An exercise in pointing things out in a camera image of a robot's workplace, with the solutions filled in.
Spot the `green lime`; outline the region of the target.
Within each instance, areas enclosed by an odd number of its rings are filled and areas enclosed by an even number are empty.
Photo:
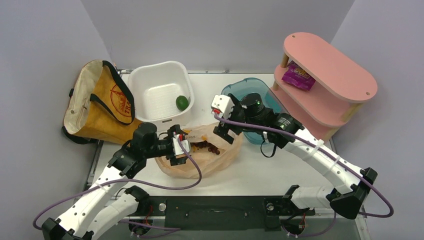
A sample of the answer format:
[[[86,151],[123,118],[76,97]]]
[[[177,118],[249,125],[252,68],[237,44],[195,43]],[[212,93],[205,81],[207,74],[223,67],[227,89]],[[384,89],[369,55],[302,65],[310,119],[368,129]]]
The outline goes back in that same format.
[[[182,112],[189,107],[190,102],[189,102],[188,98],[185,97],[184,95],[179,95],[175,99],[175,105],[176,105],[177,109]]]

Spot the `orange translucent plastic grocery bag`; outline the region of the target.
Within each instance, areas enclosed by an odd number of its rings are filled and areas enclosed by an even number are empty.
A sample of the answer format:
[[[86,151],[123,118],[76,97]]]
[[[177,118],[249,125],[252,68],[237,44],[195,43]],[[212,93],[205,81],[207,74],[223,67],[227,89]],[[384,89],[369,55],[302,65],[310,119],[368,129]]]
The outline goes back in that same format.
[[[199,166],[203,177],[208,177],[218,171],[224,170],[237,158],[240,153],[243,136],[231,132],[230,136],[234,138],[230,144],[218,135],[214,134],[214,128],[218,123],[200,125],[196,127],[185,128],[185,136],[190,143],[208,141],[220,150],[220,155],[208,151],[193,151],[191,147],[190,155]],[[160,170],[170,177],[196,179],[199,177],[198,170],[188,159],[185,164],[171,166],[170,161],[165,157],[156,157],[155,161]]]

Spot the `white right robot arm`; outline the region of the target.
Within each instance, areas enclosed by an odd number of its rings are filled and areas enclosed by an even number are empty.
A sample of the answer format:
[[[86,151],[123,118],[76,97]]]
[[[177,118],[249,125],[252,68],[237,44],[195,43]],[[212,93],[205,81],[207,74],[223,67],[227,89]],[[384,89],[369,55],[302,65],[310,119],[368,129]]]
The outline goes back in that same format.
[[[331,187],[293,185],[283,197],[286,213],[325,208],[350,220],[358,216],[377,178],[375,170],[360,168],[335,154],[290,114],[265,107],[258,93],[242,100],[232,94],[215,95],[211,109],[219,121],[213,132],[226,142],[232,144],[240,133],[256,133],[264,143],[297,156],[331,183]]]

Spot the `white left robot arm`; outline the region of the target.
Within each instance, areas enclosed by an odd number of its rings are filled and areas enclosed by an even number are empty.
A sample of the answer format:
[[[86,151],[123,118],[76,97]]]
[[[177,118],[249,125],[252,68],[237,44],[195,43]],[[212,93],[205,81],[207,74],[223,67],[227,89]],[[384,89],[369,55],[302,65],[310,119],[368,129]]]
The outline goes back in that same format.
[[[56,218],[48,218],[39,227],[46,240],[97,240],[121,219],[149,210],[149,194],[133,185],[111,205],[107,202],[146,167],[147,159],[165,157],[173,165],[190,158],[190,142],[178,124],[160,139],[153,123],[143,122],[130,140],[113,154],[92,186],[79,194],[78,200]]]

